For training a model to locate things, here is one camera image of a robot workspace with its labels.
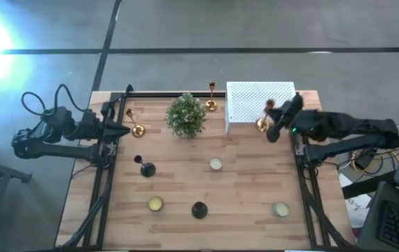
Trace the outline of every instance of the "white candle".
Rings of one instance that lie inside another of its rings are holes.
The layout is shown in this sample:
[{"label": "white candle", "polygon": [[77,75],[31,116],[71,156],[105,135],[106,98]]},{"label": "white candle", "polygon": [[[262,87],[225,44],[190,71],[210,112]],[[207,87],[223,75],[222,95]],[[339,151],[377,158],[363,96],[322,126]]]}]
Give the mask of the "white candle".
[{"label": "white candle", "polygon": [[279,217],[287,217],[290,213],[290,208],[284,202],[279,202],[273,206],[274,213]]},{"label": "white candle", "polygon": [[219,170],[223,167],[223,162],[219,157],[212,158],[209,164],[213,170]]}]

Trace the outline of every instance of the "wooden table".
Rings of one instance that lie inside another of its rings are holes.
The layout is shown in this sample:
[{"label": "wooden table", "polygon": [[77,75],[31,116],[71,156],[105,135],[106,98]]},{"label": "wooden table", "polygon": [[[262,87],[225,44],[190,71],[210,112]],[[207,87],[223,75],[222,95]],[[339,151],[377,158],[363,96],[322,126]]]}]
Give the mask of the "wooden table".
[{"label": "wooden table", "polygon": [[[299,92],[305,109],[321,108],[317,91]],[[99,113],[110,94],[94,92],[91,108]],[[226,135],[225,101],[217,98],[219,109],[208,113],[206,130],[193,140],[179,138],[164,121],[171,100],[127,99],[126,108],[133,109],[134,119],[147,132],[140,139],[128,134],[120,140],[104,249],[308,249],[298,173],[287,132],[277,143],[268,142],[252,125],[233,127],[231,135]],[[128,117],[123,123],[132,126]],[[153,177],[140,174],[140,166],[133,162],[135,155],[156,165]],[[222,171],[209,168],[214,157],[223,160]],[[86,165],[77,160],[73,172]],[[72,179],[56,245],[67,241],[86,216],[94,177],[95,168],[89,168]],[[326,215],[354,242],[336,169],[320,167],[318,182]],[[155,195],[164,200],[160,212],[148,208],[148,199]],[[197,201],[209,208],[202,220],[191,214]],[[275,202],[286,202],[290,215],[276,217],[272,212]],[[316,217],[314,222],[320,240]]]}]

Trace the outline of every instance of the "brass candlestick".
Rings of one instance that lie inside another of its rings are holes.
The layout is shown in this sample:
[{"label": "brass candlestick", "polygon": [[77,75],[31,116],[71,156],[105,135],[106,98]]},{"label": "brass candlestick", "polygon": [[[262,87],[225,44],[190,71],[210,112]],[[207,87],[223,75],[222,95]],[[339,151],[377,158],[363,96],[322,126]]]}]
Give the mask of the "brass candlestick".
[{"label": "brass candlestick", "polygon": [[136,122],[134,121],[132,117],[132,109],[127,108],[126,110],[127,116],[129,116],[132,120],[132,123],[134,123],[134,127],[132,128],[132,135],[135,137],[142,137],[145,134],[145,127],[143,125],[137,125]]},{"label": "brass candlestick", "polygon": [[[276,103],[274,102],[273,99],[267,100],[267,105],[265,107],[265,110],[273,109],[275,104]],[[268,116],[268,114],[265,112],[265,117],[256,120],[255,126],[257,127],[258,131],[265,132],[272,125],[272,122],[267,120],[267,116]]]},{"label": "brass candlestick", "polygon": [[209,83],[209,88],[211,89],[211,99],[206,101],[206,108],[209,112],[214,112],[218,108],[218,104],[212,99],[214,97],[215,82],[211,81]]}]

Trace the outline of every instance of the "cable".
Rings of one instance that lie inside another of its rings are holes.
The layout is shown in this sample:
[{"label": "cable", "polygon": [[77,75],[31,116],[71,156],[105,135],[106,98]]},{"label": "cable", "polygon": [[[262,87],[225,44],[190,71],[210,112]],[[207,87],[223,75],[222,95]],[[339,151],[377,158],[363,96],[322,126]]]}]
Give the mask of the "cable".
[{"label": "cable", "polygon": [[348,167],[350,164],[351,164],[351,162],[349,161],[349,162],[347,162],[347,164],[344,165],[343,167],[338,167],[338,169],[346,168],[346,167]]},{"label": "cable", "polygon": [[357,183],[361,178],[363,178],[366,174],[361,175],[359,178],[357,178],[354,182],[352,183]]},{"label": "cable", "polygon": [[[37,113],[37,112],[31,110],[25,104],[24,98],[25,98],[26,95],[33,95],[34,97],[36,97],[39,100],[39,102],[41,103],[41,106],[43,107],[43,112],[42,113]],[[25,92],[25,93],[23,93],[22,97],[20,98],[20,102],[22,103],[22,106],[24,107],[24,109],[26,109],[28,112],[30,112],[30,113],[32,113],[32,114],[34,114],[36,116],[44,116],[46,114],[46,105],[44,104],[44,101],[37,94],[35,94],[33,92]]]},{"label": "cable", "polygon": [[[80,107],[78,107],[75,104],[74,98],[72,97],[71,92],[69,91],[68,87],[65,84],[60,84],[57,88],[57,90],[55,91],[55,96],[54,96],[54,100],[53,100],[53,112],[51,114],[47,114],[47,110],[46,110],[46,105],[44,104],[44,101],[35,93],[33,92],[25,92],[22,94],[22,97],[20,99],[22,106],[24,107],[24,109],[26,109],[28,112],[36,115],[36,116],[53,116],[56,114],[57,110],[58,110],[58,94],[60,93],[61,88],[64,88],[66,90],[67,96],[69,96],[69,99],[71,100],[72,105],[75,107],[75,109],[78,109],[81,112],[84,112],[85,109],[81,109]],[[37,113],[33,110],[31,110],[24,101],[24,98],[26,95],[33,95],[34,97],[36,97],[39,102],[41,103],[42,107],[43,107],[43,112],[42,113]]]},{"label": "cable", "polygon": [[398,153],[394,153],[394,155],[392,155],[392,157],[386,157],[385,160],[390,159],[390,158],[394,158],[394,157],[397,157],[397,156],[399,156],[399,152]]},{"label": "cable", "polygon": [[79,108],[79,107],[75,104],[74,98],[72,98],[72,94],[71,94],[71,92],[69,91],[69,89],[67,88],[67,86],[66,86],[65,84],[59,84],[57,90],[55,91],[55,98],[54,98],[54,105],[55,105],[55,107],[54,107],[54,111],[53,111],[53,114],[52,114],[52,115],[55,115],[56,112],[57,112],[57,109],[58,109],[58,93],[60,93],[61,88],[64,88],[64,89],[66,90],[67,95],[69,96],[69,99],[71,100],[71,103],[72,103],[72,105],[75,107],[75,109],[78,109],[79,111],[84,112],[85,109],[81,109],[81,108]]},{"label": "cable", "polygon": [[392,158],[393,155],[391,153],[388,153],[388,154],[391,156],[391,161],[393,163],[393,170],[395,171],[396,170],[396,162],[394,162],[394,159]]},{"label": "cable", "polygon": [[91,167],[92,165],[93,165],[93,164],[89,164],[88,166],[86,166],[86,167],[84,167],[84,168],[82,168],[82,169],[79,169],[78,171],[75,171],[75,173],[72,174],[71,179],[73,179],[75,175],[77,175],[77,174],[79,174],[80,172],[86,170],[87,168]]},{"label": "cable", "polygon": [[395,152],[393,152],[395,159],[397,160],[397,163],[399,163],[399,157],[397,156],[397,154]]},{"label": "cable", "polygon": [[318,174],[319,174],[318,167],[314,167],[314,170],[315,170],[315,172],[316,172],[315,176],[318,178]]},{"label": "cable", "polygon": [[395,148],[393,150],[388,150],[388,151],[385,151],[385,152],[382,152],[382,153],[377,153],[377,155],[383,155],[383,154],[391,153],[391,152],[398,151],[398,150],[399,150],[399,148]]},{"label": "cable", "polygon": [[380,157],[380,158],[381,158],[380,165],[379,165],[379,168],[378,168],[376,171],[374,171],[374,172],[369,172],[369,171],[363,170],[363,172],[365,172],[366,174],[369,174],[369,175],[378,174],[378,173],[382,170],[382,168],[383,168],[383,157]]}]

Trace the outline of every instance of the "black candle holder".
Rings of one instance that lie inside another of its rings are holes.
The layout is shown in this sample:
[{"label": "black candle holder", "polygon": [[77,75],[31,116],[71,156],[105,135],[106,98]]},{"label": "black candle holder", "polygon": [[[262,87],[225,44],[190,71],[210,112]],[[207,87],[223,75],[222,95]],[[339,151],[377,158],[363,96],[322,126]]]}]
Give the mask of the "black candle holder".
[{"label": "black candle holder", "polygon": [[141,174],[144,177],[151,177],[156,173],[156,166],[151,162],[146,162],[142,160],[140,155],[134,157],[134,161],[138,164],[141,164]]},{"label": "black candle holder", "polygon": [[197,219],[206,217],[207,211],[207,205],[203,202],[196,202],[192,206],[192,215]]}]

